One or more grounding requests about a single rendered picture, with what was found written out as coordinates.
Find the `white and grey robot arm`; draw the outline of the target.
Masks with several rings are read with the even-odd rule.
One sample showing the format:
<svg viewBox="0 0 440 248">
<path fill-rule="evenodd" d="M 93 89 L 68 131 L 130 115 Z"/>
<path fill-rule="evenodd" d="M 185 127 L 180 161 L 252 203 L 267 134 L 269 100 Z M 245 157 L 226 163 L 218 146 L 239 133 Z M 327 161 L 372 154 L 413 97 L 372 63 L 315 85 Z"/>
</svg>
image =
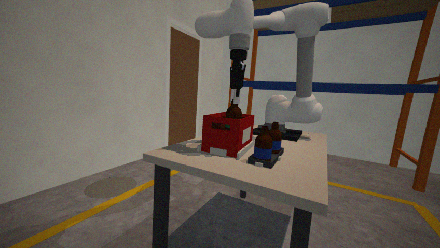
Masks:
<svg viewBox="0 0 440 248">
<path fill-rule="evenodd" d="M 309 2 L 254 16 L 252 0 L 232 0 L 230 8 L 200 15 L 195 22 L 196 33 L 203 38 L 229 37 L 229 49 L 249 50 L 252 29 L 294 31 L 297 41 L 296 94 L 292 101 L 283 95 L 273 95 L 267 102 L 265 124 L 271 129 L 278 122 L 285 131 L 285 122 L 315 123 L 321 120 L 322 105 L 312 94 L 315 36 L 329 20 L 329 4 Z"/>
</svg>

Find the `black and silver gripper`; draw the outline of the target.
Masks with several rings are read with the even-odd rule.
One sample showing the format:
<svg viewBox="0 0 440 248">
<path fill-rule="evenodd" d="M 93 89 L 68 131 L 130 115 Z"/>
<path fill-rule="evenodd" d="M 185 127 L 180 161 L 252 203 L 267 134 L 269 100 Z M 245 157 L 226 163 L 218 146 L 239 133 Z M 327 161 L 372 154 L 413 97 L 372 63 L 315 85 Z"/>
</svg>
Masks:
<svg viewBox="0 0 440 248">
<path fill-rule="evenodd" d="M 233 99 L 234 104 L 240 104 L 240 89 L 243 87 L 246 68 L 246 64 L 243 64 L 243 61 L 247 59 L 247 51 L 233 49 L 230 51 L 230 59 L 233 60 L 232 67 L 230 67 L 230 103 Z"/>
</svg>

